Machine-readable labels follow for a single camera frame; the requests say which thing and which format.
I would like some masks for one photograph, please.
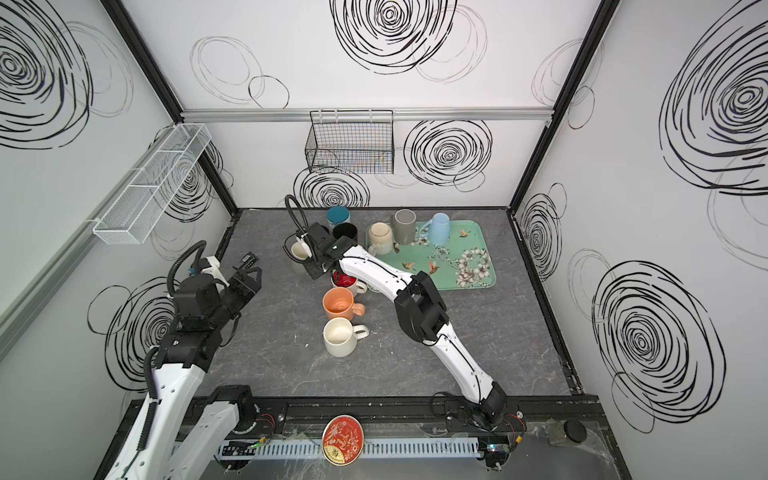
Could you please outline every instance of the cream mug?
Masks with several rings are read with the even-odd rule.
[[[365,325],[353,325],[343,317],[328,320],[323,327],[323,342],[333,356],[347,356],[355,350],[357,341],[371,334]]]
[[[392,251],[392,228],[383,222],[374,223],[368,229],[368,239],[371,246],[368,247],[368,253],[371,255],[385,255]]]

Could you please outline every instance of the aluminum rail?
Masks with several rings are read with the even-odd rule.
[[[424,120],[543,120],[551,107],[462,107],[462,108],[228,108],[193,109],[181,112],[188,123],[247,123],[256,121],[310,122],[310,112],[322,111],[329,121],[424,121]]]

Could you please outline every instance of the orange mug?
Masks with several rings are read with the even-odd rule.
[[[328,290],[323,297],[323,308],[329,319],[342,316],[350,322],[355,315],[362,315],[366,312],[366,306],[361,303],[355,303],[355,297],[349,289],[343,286],[337,286]]]

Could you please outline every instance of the white wire basket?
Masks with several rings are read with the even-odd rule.
[[[177,124],[94,227],[105,243],[143,243],[210,143],[204,124]]]

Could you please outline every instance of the metal rod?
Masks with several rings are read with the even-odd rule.
[[[96,206],[88,218],[101,218],[103,213],[123,193],[134,178],[134,172],[147,160],[154,149],[162,145],[172,129],[166,130],[151,147],[144,152],[133,168],[129,168],[111,192]],[[61,285],[98,242],[93,234],[91,220],[83,222],[67,239],[64,246],[45,264],[34,279],[15,298],[13,303],[0,314],[0,362],[8,355],[27,328],[48,305]]]
[[[190,123],[257,121],[310,122],[311,111],[330,111],[336,121],[424,121],[424,120],[550,120],[551,107],[462,107],[462,108],[227,108],[192,109],[181,112]]]
[[[536,175],[541,161],[544,160],[549,145],[554,139],[554,135],[558,131],[558,127],[562,122],[565,112],[568,111],[568,106],[573,101],[573,97],[576,94],[576,90],[579,88],[581,79],[584,77],[584,73],[587,72],[592,57],[595,51],[598,49],[598,45],[603,39],[603,34],[608,28],[608,24],[611,23],[611,19],[614,16],[616,7],[619,6],[621,0],[602,0],[598,6],[598,10],[595,12],[592,18],[592,23],[589,25],[587,34],[584,37],[584,41],[581,43],[578,53],[576,54],[576,60],[574,60],[571,70],[568,72],[568,76],[565,78],[562,90],[557,101],[554,103],[554,113],[552,115],[552,122],[545,127],[541,132],[541,136],[538,138],[536,148],[533,150],[533,155],[528,161],[528,165],[525,167],[522,179],[518,188],[515,191],[515,195],[512,197],[512,202],[509,204],[512,215],[517,212],[517,209],[522,204],[525,192],[533,182],[533,177]]]
[[[144,43],[144,39],[141,37],[141,34],[139,34],[133,20],[131,20],[131,16],[125,9],[123,2],[121,0],[101,0],[101,4],[104,6],[104,10],[109,14],[112,23],[114,23],[115,28],[120,32],[123,40],[125,40],[125,44],[131,50],[131,53],[141,67],[141,70],[144,72],[144,75],[146,75],[147,80],[149,80],[157,97],[160,98],[160,102],[170,115],[171,120],[173,120],[173,122],[183,121],[184,119],[181,115],[182,111],[179,101],[170,89],[170,85],[165,80],[160,68],[157,66],[157,62],[155,62],[152,57],[147,44]],[[211,186],[216,191],[218,197],[221,199],[221,203],[224,204],[230,216],[235,215],[237,213],[235,200],[232,198],[232,194],[221,179],[219,172],[216,170],[206,151],[200,156],[197,164],[200,165],[200,169],[205,173],[206,177],[208,177]]]

